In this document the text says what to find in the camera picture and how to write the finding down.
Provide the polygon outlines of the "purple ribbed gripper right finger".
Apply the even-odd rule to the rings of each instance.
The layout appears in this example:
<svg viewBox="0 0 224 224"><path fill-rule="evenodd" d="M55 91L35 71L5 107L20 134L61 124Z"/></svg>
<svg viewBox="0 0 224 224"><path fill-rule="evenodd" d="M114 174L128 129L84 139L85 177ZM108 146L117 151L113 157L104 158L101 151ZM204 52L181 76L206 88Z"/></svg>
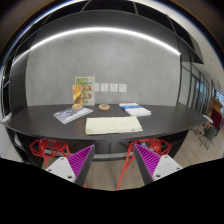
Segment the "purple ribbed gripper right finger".
<svg viewBox="0 0 224 224"><path fill-rule="evenodd" d="M134 156L145 185L182 169L169 155L160 156L138 144L134 145Z"/></svg>

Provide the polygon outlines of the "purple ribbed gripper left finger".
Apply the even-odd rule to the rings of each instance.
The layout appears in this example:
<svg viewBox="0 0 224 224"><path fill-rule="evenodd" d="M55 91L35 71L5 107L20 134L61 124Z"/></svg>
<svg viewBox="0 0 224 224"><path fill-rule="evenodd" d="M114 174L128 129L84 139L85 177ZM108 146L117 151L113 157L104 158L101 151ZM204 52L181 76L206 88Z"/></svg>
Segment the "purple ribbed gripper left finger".
<svg viewBox="0 0 224 224"><path fill-rule="evenodd" d="M46 171L84 187L94 155L95 145L90 145L70 157L58 158Z"/></svg>

